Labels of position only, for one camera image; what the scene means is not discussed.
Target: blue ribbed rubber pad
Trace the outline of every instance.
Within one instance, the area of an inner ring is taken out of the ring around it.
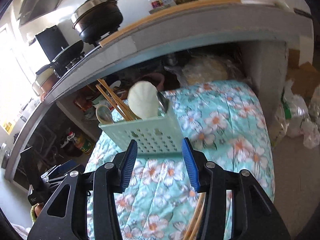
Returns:
[[[125,160],[123,169],[121,171],[121,184],[123,191],[129,186],[134,164],[138,154],[138,144],[136,141],[129,144],[127,149],[128,156]]]
[[[199,171],[192,156],[192,151],[193,149],[190,148],[189,143],[187,142],[186,138],[184,138],[182,140],[183,160],[187,168],[191,186],[195,188],[195,191],[198,191],[200,189]]]

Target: floor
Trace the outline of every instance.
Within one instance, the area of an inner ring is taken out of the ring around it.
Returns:
[[[309,150],[303,138],[285,137],[272,152],[278,209],[292,239],[320,202],[320,147]]]

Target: teal floral fabric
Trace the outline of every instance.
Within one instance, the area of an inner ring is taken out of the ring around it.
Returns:
[[[270,141],[259,101],[237,81],[209,82],[164,92],[184,137],[207,159],[228,171],[249,170],[273,201],[274,169]],[[114,119],[121,119],[113,111]],[[120,148],[102,132],[86,172],[112,161]],[[115,194],[124,240],[181,240],[198,201],[180,155],[137,158],[130,185]],[[88,236],[94,239],[92,198],[88,198]],[[225,239],[231,237],[231,192],[227,192]]]

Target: wooden board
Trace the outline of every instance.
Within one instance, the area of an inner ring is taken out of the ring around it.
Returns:
[[[241,0],[200,0],[200,1],[194,1],[189,3],[180,4],[177,6],[170,7],[168,9],[163,9],[159,12],[156,12],[152,15],[149,15],[141,20],[138,20],[123,29],[111,34],[110,36],[104,38],[102,41],[99,42],[101,47],[106,46],[109,42],[115,40],[116,38],[120,37],[121,35],[132,31],[133,29],[138,28],[139,26],[158,20],[162,17],[172,15],[181,11],[186,11],[194,8],[203,8],[208,7],[212,5],[221,5],[221,4],[230,4],[230,3],[241,3]]]

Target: metal screw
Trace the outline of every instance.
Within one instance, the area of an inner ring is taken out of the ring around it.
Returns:
[[[104,165],[104,167],[105,167],[106,169],[111,169],[111,168],[113,168],[113,166],[115,166],[113,163],[106,163],[106,164]]]
[[[207,166],[209,169],[212,169],[216,166],[216,164],[214,162],[207,162],[205,166]]]
[[[250,172],[248,170],[242,170],[241,174],[245,177],[249,177],[250,176]]]
[[[78,176],[78,174],[79,174],[79,171],[71,171],[70,177],[76,177],[76,176]]]

